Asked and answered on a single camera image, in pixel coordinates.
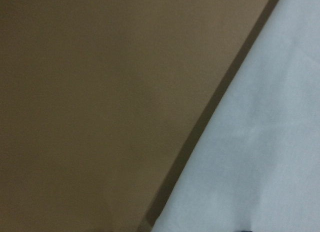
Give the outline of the light blue t-shirt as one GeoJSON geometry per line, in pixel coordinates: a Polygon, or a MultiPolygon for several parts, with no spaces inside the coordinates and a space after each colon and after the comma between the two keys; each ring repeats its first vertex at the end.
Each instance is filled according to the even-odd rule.
{"type": "Polygon", "coordinates": [[[279,0],[153,231],[319,231],[320,0],[279,0]]]}

